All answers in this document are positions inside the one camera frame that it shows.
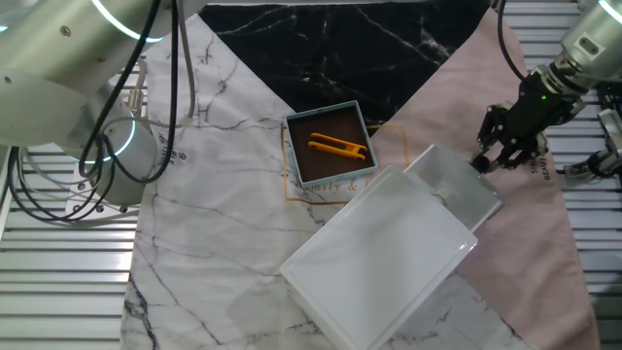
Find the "black marble cloth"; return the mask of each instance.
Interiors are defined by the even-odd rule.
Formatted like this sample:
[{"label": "black marble cloth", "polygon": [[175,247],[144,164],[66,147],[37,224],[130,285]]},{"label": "black marble cloth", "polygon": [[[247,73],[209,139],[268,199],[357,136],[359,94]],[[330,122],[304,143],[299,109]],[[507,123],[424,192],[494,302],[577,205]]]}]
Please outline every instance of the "black marble cloth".
[{"label": "black marble cloth", "polygon": [[374,125],[410,99],[487,10],[482,0],[434,0],[207,6],[199,14],[295,111],[358,100]]}]

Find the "pink cloth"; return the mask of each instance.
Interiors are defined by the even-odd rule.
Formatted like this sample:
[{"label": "pink cloth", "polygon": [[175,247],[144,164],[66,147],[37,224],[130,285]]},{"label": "pink cloth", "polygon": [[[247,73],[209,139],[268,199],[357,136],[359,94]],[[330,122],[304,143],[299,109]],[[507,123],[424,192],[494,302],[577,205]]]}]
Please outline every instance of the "pink cloth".
[{"label": "pink cloth", "polygon": [[[464,159],[486,108],[515,101],[519,80],[499,48],[497,15],[489,10],[472,36],[389,121],[406,128],[414,158],[442,142]],[[506,44],[525,72],[520,44]],[[403,145],[391,130],[373,136],[381,165],[402,164]],[[476,233],[479,245],[459,272],[525,340],[542,350],[599,349],[594,310],[550,155],[534,166],[499,170],[488,179],[506,205]]]}]

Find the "white marble cloth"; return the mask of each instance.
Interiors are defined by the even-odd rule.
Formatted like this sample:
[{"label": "white marble cloth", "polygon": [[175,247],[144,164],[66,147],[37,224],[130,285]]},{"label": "white marble cloth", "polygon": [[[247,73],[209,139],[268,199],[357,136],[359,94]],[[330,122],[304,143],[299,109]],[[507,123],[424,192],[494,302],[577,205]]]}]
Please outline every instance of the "white marble cloth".
[{"label": "white marble cloth", "polygon": [[[174,163],[145,194],[121,347],[333,349],[288,296],[279,266],[342,207],[307,202],[348,200],[366,179],[300,189],[291,159],[284,171],[281,127],[293,111],[202,20],[188,26],[197,121],[178,131]],[[169,39],[150,50],[148,64],[150,118],[166,121]],[[180,114],[186,82],[182,74]],[[454,274],[382,349],[534,347]]]}]

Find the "cable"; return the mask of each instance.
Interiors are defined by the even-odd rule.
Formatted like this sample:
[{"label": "cable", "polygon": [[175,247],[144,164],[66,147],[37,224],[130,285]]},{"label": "cable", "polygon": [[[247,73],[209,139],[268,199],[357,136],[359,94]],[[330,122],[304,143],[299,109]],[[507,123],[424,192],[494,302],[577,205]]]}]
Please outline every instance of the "cable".
[{"label": "cable", "polygon": [[509,68],[512,70],[512,72],[514,72],[516,77],[521,80],[521,82],[525,82],[525,77],[523,76],[521,71],[518,70],[516,64],[514,64],[514,61],[512,60],[512,57],[509,55],[507,47],[505,46],[505,40],[503,39],[503,11],[505,11],[506,2],[507,0],[501,0],[499,4],[499,15],[497,17],[497,35],[499,36],[499,46],[501,47],[501,53],[503,54],[507,65],[509,65]]},{"label": "cable", "polygon": [[[84,178],[91,177],[92,174],[94,174],[95,171],[97,171],[97,168],[101,166],[101,162],[103,161],[103,159],[98,158],[95,161],[95,164],[93,165],[93,167],[89,171],[86,171],[86,159],[88,158],[88,154],[90,153],[90,149],[92,148],[93,143],[95,143],[96,139],[99,136],[99,132],[101,131],[101,126],[106,121],[106,118],[108,117],[108,114],[112,110],[115,104],[115,101],[117,101],[117,98],[121,94],[121,90],[123,89],[123,86],[127,82],[127,79],[129,78],[129,75],[134,69],[136,62],[140,58],[141,52],[145,48],[145,44],[147,43],[147,38],[149,37],[152,27],[154,26],[154,22],[156,21],[157,10],[159,9],[160,2],[161,0],[153,0],[152,6],[149,9],[149,14],[147,15],[145,27],[143,28],[143,31],[141,32],[138,43],[136,44],[136,47],[134,48],[132,55],[127,61],[127,64],[125,65],[125,69],[123,70],[123,73],[121,74],[121,77],[119,78],[119,81],[115,85],[115,88],[113,88],[113,91],[111,92],[110,97],[104,104],[104,107],[101,113],[99,114],[97,121],[95,122],[95,127],[93,128],[93,131],[88,137],[88,141],[85,144],[85,149],[82,153],[82,156],[80,157],[80,162],[78,164],[78,171],[80,175]],[[173,18],[174,18],[173,21],[176,21],[177,19],[176,11],[173,14]]]},{"label": "cable", "polygon": [[[194,72],[192,70],[192,59],[190,56],[190,44],[189,44],[189,39],[188,39],[188,31],[186,29],[186,16],[184,15],[184,5],[182,1],[180,1],[180,6],[179,6],[179,19],[180,19],[180,22],[179,22],[180,23],[180,26],[179,26],[180,34],[182,37],[182,48],[184,49],[184,59],[186,61],[186,67],[188,71],[188,82],[189,82],[189,88],[190,88],[190,109],[186,117],[189,118],[191,122],[194,116],[194,110],[196,108],[196,85],[194,81]],[[136,84],[136,88],[142,89],[142,86],[145,82],[145,75],[146,75],[145,73],[147,72],[147,66],[145,64],[145,60],[142,58],[138,61],[138,63],[140,66],[140,73],[138,76],[138,83]],[[107,130],[108,127],[110,127],[111,125],[115,123],[122,123],[122,122],[138,122],[138,123],[147,123],[149,125],[155,125],[155,126],[166,127],[166,128],[170,127],[170,124],[164,123],[164,122],[156,122],[156,121],[150,121],[148,119],[139,119],[139,118],[132,118],[132,117],[121,117],[121,118],[112,119],[108,121],[107,123],[105,123],[104,126],[102,126],[102,130]],[[182,128],[186,126],[188,125],[181,122],[181,123],[176,124],[175,128]]]},{"label": "cable", "polygon": [[[22,182],[20,182],[21,186],[22,186],[22,190],[24,192],[24,194],[26,194],[26,196],[28,197],[28,199],[42,212],[44,212],[45,214],[47,214],[49,217],[48,218],[44,218],[44,217],[40,217],[36,214],[33,213],[33,211],[30,208],[27,208],[22,202],[21,199],[17,196],[17,190],[15,187],[15,183],[13,180],[13,173],[14,173],[14,169],[15,169],[15,165],[17,164],[17,157],[19,154],[19,148],[18,147],[12,147],[11,148],[11,153],[9,155],[9,166],[8,166],[8,171],[9,171],[9,176],[8,176],[8,181],[9,181],[9,190],[11,191],[11,195],[13,196],[14,201],[16,202],[17,206],[19,207],[19,209],[21,209],[24,213],[26,213],[27,215],[29,215],[30,217],[37,219],[39,221],[42,222],[55,222],[55,221],[61,221],[64,223],[74,223],[77,222],[85,217],[87,217],[88,215],[90,215],[95,209],[97,209],[97,207],[99,207],[99,205],[101,204],[101,202],[104,200],[104,198],[106,197],[106,195],[108,194],[108,192],[110,191],[110,188],[113,185],[114,179],[115,179],[115,166],[112,165],[111,166],[111,173],[110,173],[110,181],[108,182],[108,186],[106,187],[106,189],[104,190],[104,193],[102,193],[101,197],[97,200],[97,202],[95,202],[95,204],[93,205],[92,208],[90,208],[84,215],[78,217],[78,218],[72,218],[73,216],[75,216],[76,214],[78,214],[80,211],[82,211],[84,208],[86,208],[86,206],[90,203],[90,201],[92,200],[92,196],[94,195],[95,191],[92,191],[91,195],[88,197],[87,201],[81,205],[78,209],[74,210],[71,214],[68,214],[66,216],[63,217],[58,217],[55,214],[51,213],[49,210],[43,208],[39,203],[37,203],[37,201],[32,197],[32,195],[29,193],[28,188],[26,188]],[[99,181],[100,177],[101,177],[101,167],[98,169],[97,172],[97,180]]]},{"label": "cable", "polygon": [[[171,104],[170,104],[170,125],[177,123],[177,88],[179,81],[179,14],[177,12],[178,5],[176,0],[172,0],[172,34],[171,34]],[[115,155],[114,148],[107,135],[103,135],[103,141],[106,145],[108,154],[113,159],[113,162],[119,167],[119,170],[125,174],[130,180],[139,184],[150,184],[159,179],[173,156],[173,145],[175,143],[175,127],[168,128],[168,140],[166,143],[166,153],[164,155],[164,161],[159,170],[154,176],[144,179],[139,179],[132,175],[123,164],[119,161],[117,155]]]},{"label": "cable", "polygon": [[[26,159],[28,160],[28,162],[23,162],[23,158],[24,156],[26,157]],[[74,182],[63,182],[63,181],[59,181],[54,179],[53,177],[51,177],[50,175],[46,174],[40,167],[39,164],[37,164],[36,161],[34,161],[34,159],[32,158],[31,155],[28,154],[28,148],[22,148],[19,150],[19,168],[21,169],[22,166],[24,164],[30,165],[32,166],[32,168],[34,169],[34,171],[41,175],[43,178],[49,180],[50,182],[60,186],[60,185],[68,185],[68,186],[72,186],[72,185],[80,185],[80,184],[84,184],[86,182],[88,182],[90,179],[83,179],[83,180],[79,180],[79,181],[74,181]]]},{"label": "cable", "polygon": [[184,59],[186,60],[186,69],[188,70],[188,83],[190,85],[190,110],[187,118],[190,122],[194,117],[194,108],[196,106],[196,86],[194,85],[194,71],[192,70],[192,58],[190,57],[190,44],[188,43],[188,31],[186,30],[186,15],[184,14],[183,0],[179,0],[179,27],[182,34],[182,47],[184,48]]},{"label": "cable", "polygon": [[[93,185],[91,187],[91,189],[89,190],[84,190],[81,192],[73,192],[71,191],[71,189],[67,189],[65,188],[63,185],[64,184],[70,184],[70,183],[63,183],[61,181],[55,180],[54,178],[52,178],[51,176],[49,176],[48,174],[46,174],[45,172],[43,172],[43,170],[41,170],[41,168],[39,168],[39,166],[35,163],[35,162],[31,162],[31,166],[33,166],[33,168],[36,169],[37,174],[43,176],[45,179],[48,179],[50,182],[52,182],[53,184],[55,184],[57,187],[59,187],[60,189],[66,190],[67,192],[71,193],[71,195],[68,196],[64,196],[64,197],[59,197],[47,192],[42,192],[36,189],[33,189],[28,182],[26,181],[26,178],[23,176],[23,162],[22,162],[22,156],[24,153],[24,149],[21,149],[19,151],[19,157],[17,158],[17,175],[19,176],[19,179],[21,180],[21,182],[31,191],[34,193],[38,193],[40,195],[46,196],[48,198],[51,199],[37,199],[37,201],[66,201],[68,199],[71,199],[73,197],[79,196],[81,198],[87,198],[86,195],[84,195],[84,193],[89,193],[93,190],[97,190],[97,187],[99,186],[99,184],[101,183],[101,180],[98,181],[95,185]],[[84,179],[83,181],[80,182],[76,182],[73,185],[80,185],[81,183],[84,183],[85,181],[88,181],[88,179]]]}]

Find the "orange plastic clip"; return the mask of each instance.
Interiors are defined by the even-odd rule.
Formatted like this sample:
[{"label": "orange plastic clip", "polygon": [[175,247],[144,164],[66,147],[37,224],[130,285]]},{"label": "orange plastic clip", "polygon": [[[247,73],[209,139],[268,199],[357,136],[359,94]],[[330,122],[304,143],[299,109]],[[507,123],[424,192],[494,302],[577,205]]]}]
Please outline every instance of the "orange plastic clip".
[{"label": "orange plastic clip", "polygon": [[311,139],[316,139],[317,141],[330,142],[331,144],[335,146],[343,146],[343,148],[336,148],[333,146],[325,145],[324,143],[310,141],[309,147],[314,150],[328,152],[334,155],[351,158],[355,160],[365,160],[365,156],[359,154],[359,151],[363,151],[363,152],[368,151],[367,147],[363,145],[358,145],[352,142],[339,140],[334,137],[326,136],[326,135],[323,135],[317,132],[314,132],[311,134]]}]

